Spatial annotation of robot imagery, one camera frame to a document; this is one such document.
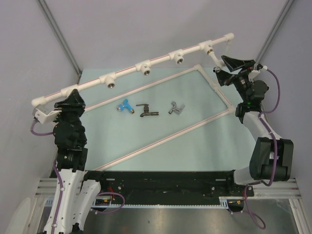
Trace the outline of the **white PVC pipe frame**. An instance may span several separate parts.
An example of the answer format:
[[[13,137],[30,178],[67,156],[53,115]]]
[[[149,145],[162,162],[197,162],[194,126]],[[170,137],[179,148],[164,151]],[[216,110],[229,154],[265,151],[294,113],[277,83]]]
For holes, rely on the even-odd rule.
[[[83,90],[86,90],[88,88],[91,88],[91,87],[94,87],[94,86],[97,86],[97,85],[100,85],[100,84],[104,84],[106,85],[108,88],[114,88],[115,86],[115,81],[117,78],[120,78],[120,77],[123,77],[123,76],[126,76],[128,74],[131,74],[131,73],[134,73],[134,72],[141,72],[144,76],[147,76],[151,73],[151,67],[153,65],[157,65],[159,63],[162,63],[162,62],[166,62],[166,61],[171,61],[173,60],[176,64],[181,64],[183,61],[184,61],[184,55],[187,55],[187,54],[190,54],[190,53],[193,53],[193,52],[197,52],[197,51],[204,51],[206,54],[207,54],[207,51],[210,50],[210,49],[213,49],[213,46],[214,45],[217,45],[217,44],[220,44],[220,43],[226,43],[228,47],[231,46],[232,44],[232,41],[234,39],[234,34],[233,33],[228,33],[228,34],[225,34],[217,39],[213,39],[213,40],[207,40],[207,41],[204,41],[204,42],[201,42],[197,45],[194,45],[194,46],[191,46],[191,47],[188,47],[188,48],[184,48],[184,49],[179,49],[179,50],[175,50],[175,51],[172,51],[172,52],[169,52],[168,54],[166,55],[163,55],[163,56],[160,56],[158,58],[154,58],[154,59],[148,59],[148,60],[145,60],[145,61],[142,61],[142,62],[139,62],[137,64],[135,64],[134,66],[131,66],[129,68],[125,68],[123,70],[120,70],[120,71],[117,71],[117,72],[111,72],[111,73],[108,73],[108,74],[104,74],[94,80],[91,80],[91,81],[88,81],[88,82],[85,82],[85,83],[82,83],[82,84],[75,84],[75,85],[71,85],[71,86],[68,86],[68,87],[65,87],[63,89],[61,89],[60,91],[56,92],[56,93],[53,93],[53,94],[50,94],[50,95],[47,95],[47,96],[41,96],[41,97],[38,97],[38,98],[35,98],[32,100],[31,104],[32,106],[35,108],[37,107],[38,105],[46,105],[47,103],[50,103],[54,100],[57,100],[59,98],[66,98],[70,95],[70,93],[72,92],[73,89],[77,89],[78,92],[81,92]],[[157,80],[157,81],[154,81],[154,82],[151,82],[149,84],[146,84],[146,85],[143,85],[142,87],[139,87],[139,88],[136,88],[134,90],[131,90],[131,91],[128,91],[122,95],[119,95],[119,96],[115,96],[111,99],[108,99],[108,100],[105,100],[105,101],[102,101],[98,104],[94,104],[92,106],[89,106],[87,107],[85,110],[86,111],[91,111],[93,109],[96,109],[96,108],[99,108],[101,106],[104,106],[110,102],[113,102],[115,100],[118,100],[120,98],[123,98],[127,95],[132,95],[132,94],[135,94],[139,91],[143,91],[145,89],[148,89],[148,88],[151,88],[153,86],[156,86],[156,85],[159,85],[161,83],[164,83],[166,81],[169,81],[171,79],[174,79],[174,78],[177,78],[181,75],[185,75],[189,72],[193,72],[193,71],[198,71],[204,78],[205,80],[208,82],[208,84],[210,85],[210,87],[216,92],[216,94],[221,98],[221,100],[224,102],[224,104],[227,106],[227,109],[213,117],[210,117],[206,120],[203,120],[195,125],[192,125],[191,127],[189,128],[186,128],[184,130],[181,130],[169,137],[166,137],[158,142],[155,142],[147,147],[144,147],[142,149],[139,149],[133,153],[130,153],[128,155],[125,155],[121,158],[118,158],[112,162],[109,162],[107,164],[104,164],[103,166],[100,166],[98,167],[97,169],[98,170],[104,170],[104,169],[108,169],[108,168],[111,168],[115,165],[118,165],[126,160],[129,160],[135,156],[138,156],[148,150],[151,150],[157,146],[160,146],[164,143],[167,143],[177,137],[180,137],[190,131],[193,131],[199,127],[202,127],[214,120],[217,120],[223,116],[226,116],[228,114],[231,114],[234,112],[234,106],[230,103],[230,101],[224,96],[224,94],[221,92],[221,90],[218,88],[217,84],[214,83],[211,78],[208,76],[208,74],[203,70],[202,66],[197,64],[189,69],[186,69],[184,71],[181,71],[181,72],[178,72],[176,74],[173,74],[173,75],[170,75],[168,77],[165,77],[165,78],[162,78],[160,80]]]

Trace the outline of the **white faucet blue cap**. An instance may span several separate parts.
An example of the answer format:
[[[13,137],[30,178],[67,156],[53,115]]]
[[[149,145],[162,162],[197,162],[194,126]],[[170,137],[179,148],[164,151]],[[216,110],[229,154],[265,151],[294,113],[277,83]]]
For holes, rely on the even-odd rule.
[[[216,55],[215,55],[213,49],[208,50],[208,51],[207,51],[207,55],[210,56],[210,58],[211,58],[211,59],[214,61],[214,63],[215,63],[215,67],[214,67],[213,71],[214,71],[215,73],[220,72],[220,71],[222,70],[222,68],[225,66],[224,61],[223,61],[223,60],[220,60],[220,59],[218,59],[218,58],[216,57]]]

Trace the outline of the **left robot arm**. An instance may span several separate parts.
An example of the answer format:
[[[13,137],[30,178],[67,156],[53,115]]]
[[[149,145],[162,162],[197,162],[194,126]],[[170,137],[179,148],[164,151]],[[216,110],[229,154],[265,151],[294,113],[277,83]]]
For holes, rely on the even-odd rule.
[[[57,186],[43,233],[81,234],[96,195],[104,194],[108,183],[101,178],[84,179],[88,150],[80,117],[85,111],[85,102],[78,90],[74,89],[54,107],[59,111],[53,128],[58,149],[53,165]]]

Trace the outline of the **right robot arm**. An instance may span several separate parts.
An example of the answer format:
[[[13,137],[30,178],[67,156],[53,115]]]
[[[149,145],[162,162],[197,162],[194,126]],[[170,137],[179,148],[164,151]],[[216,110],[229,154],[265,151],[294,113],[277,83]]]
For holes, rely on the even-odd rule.
[[[291,176],[294,144],[277,134],[265,120],[262,101],[269,90],[262,80],[255,80],[267,67],[252,60],[240,60],[222,55],[221,64],[228,68],[214,68],[220,86],[234,85],[242,102],[237,105],[235,116],[250,131],[255,147],[249,166],[234,171],[234,178],[226,181],[225,191],[237,195],[242,185],[288,181]]]

